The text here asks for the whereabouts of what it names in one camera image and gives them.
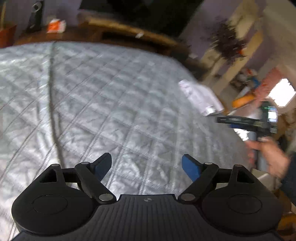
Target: bed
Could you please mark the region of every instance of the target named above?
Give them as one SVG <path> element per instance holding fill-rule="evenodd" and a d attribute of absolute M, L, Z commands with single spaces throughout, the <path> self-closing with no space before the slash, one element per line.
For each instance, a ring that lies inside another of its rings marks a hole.
<path fill-rule="evenodd" d="M 0 240 L 18 230 L 15 198 L 49 165 L 74 167 L 105 152 L 103 179 L 120 194 L 178 195 L 188 153 L 220 167 L 248 166 L 238 135 L 203 117 L 178 82 L 176 60 L 114 45 L 48 42 L 0 50 Z"/>

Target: dark blue sleeve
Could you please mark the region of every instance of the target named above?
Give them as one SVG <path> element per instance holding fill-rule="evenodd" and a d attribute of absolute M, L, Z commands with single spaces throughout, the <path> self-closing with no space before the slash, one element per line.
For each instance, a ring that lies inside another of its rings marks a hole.
<path fill-rule="evenodd" d="M 282 179 L 281 190 L 287 195 L 296 206 L 296 153 L 291 157 L 291 163 L 286 176 Z"/>

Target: bright window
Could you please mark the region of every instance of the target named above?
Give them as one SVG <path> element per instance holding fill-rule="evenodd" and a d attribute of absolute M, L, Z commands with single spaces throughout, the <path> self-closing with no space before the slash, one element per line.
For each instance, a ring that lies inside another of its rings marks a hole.
<path fill-rule="evenodd" d="M 285 107 L 296 94 L 288 79 L 282 79 L 269 93 L 278 107 Z"/>

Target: mattress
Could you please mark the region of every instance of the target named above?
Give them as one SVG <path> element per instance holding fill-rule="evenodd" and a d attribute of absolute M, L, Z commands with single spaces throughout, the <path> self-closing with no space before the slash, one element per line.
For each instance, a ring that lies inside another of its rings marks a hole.
<path fill-rule="evenodd" d="M 248 166 L 244 144 L 180 91 L 196 81 L 176 60 L 113 45 L 49 42 L 0 50 L 0 240 L 18 230 L 16 197 L 49 165 L 103 153 L 103 184 L 120 194 L 181 193 L 181 156 Z"/>

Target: orange and white package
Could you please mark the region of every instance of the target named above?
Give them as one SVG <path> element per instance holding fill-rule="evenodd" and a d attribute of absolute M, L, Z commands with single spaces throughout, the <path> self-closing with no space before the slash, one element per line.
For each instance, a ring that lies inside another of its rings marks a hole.
<path fill-rule="evenodd" d="M 60 19 L 53 19 L 50 21 L 47 27 L 47 33 L 63 33 L 66 30 L 66 21 Z"/>

